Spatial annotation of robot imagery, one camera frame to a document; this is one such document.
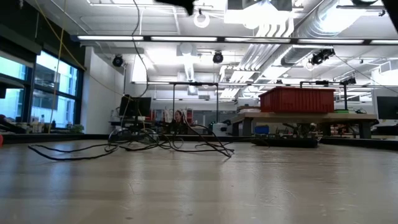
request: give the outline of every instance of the red crate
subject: red crate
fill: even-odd
[[[275,87],[261,94],[261,112],[332,113],[334,90]]]

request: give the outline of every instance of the workbench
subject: workbench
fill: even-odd
[[[323,135],[331,136],[332,124],[358,124],[361,139],[371,139],[371,124],[377,120],[375,114],[344,114],[344,113],[241,113],[231,119],[233,136],[239,136],[239,124],[243,124],[243,136],[252,135],[252,124],[256,123],[300,123],[321,124]]]

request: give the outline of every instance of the computer monitor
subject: computer monitor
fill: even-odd
[[[124,95],[120,102],[119,115],[120,116],[150,116],[151,97],[131,97]]]
[[[378,96],[377,110],[379,119],[398,119],[398,97]]]

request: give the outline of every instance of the glass window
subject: glass window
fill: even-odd
[[[51,109],[53,94],[40,90],[33,92],[32,120],[44,120],[45,123],[51,123]],[[55,121],[57,128],[66,128],[67,124],[73,124],[75,114],[75,100],[62,96],[55,97],[55,105],[52,120]]]
[[[0,73],[25,80],[26,71],[27,67],[25,65],[0,57]]]
[[[76,96],[76,84],[78,70],[63,61],[59,63],[58,59],[42,52],[37,56],[35,71],[35,84],[56,88],[62,93]]]
[[[24,90],[7,89],[6,98],[0,99],[0,114],[12,119],[22,116],[23,101]]]

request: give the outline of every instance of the ceiling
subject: ceiling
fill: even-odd
[[[64,0],[26,0],[37,7],[36,1],[44,10],[46,16],[57,23],[63,24]],[[137,26],[138,13],[135,7],[104,7],[91,6],[91,3],[99,3],[100,0],[67,0],[66,12],[70,18],[65,19],[65,30],[70,34],[111,34],[130,35]],[[307,15],[321,0],[304,0],[303,10],[292,12],[294,23]],[[112,3],[112,0],[102,0],[102,3]],[[115,3],[131,3],[132,0],[113,0]],[[138,4],[151,4],[151,0],[140,0]],[[173,8],[140,8],[142,17],[141,26],[135,34],[143,35],[211,35],[211,36],[253,36],[258,29],[247,29],[242,24],[224,23],[224,8],[226,0],[201,0],[196,4],[203,6],[204,11],[210,14],[210,24],[206,28],[199,28],[194,24],[194,18],[185,14],[183,9]],[[354,24],[349,26],[337,37],[341,38],[390,38],[398,39],[398,34],[387,15],[378,16],[378,11],[367,12]],[[102,48],[116,50],[117,48],[133,48],[130,42],[101,42]],[[149,63],[149,76],[151,80],[162,80],[162,77],[177,77],[178,72],[184,71],[184,65],[176,57],[178,43],[153,43],[141,42],[137,46],[145,51],[146,63]],[[215,73],[220,72],[221,65],[211,61],[215,50],[221,50],[224,54],[224,62],[236,64],[248,50],[247,44],[200,44],[196,47],[202,58],[193,64],[195,72]],[[398,57],[398,47],[350,47],[336,46],[336,55],[347,61],[365,75],[369,75],[378,63],[383,63],[389,58]],[[292,68],[287,71],[288,78],[296,79],[333,79],[352,70],[350,66],[339,58],[332,57],[325,63],[315,67],[312,71],[304,67]],[[368,79],[357,74],[357,82],[368,82]]]

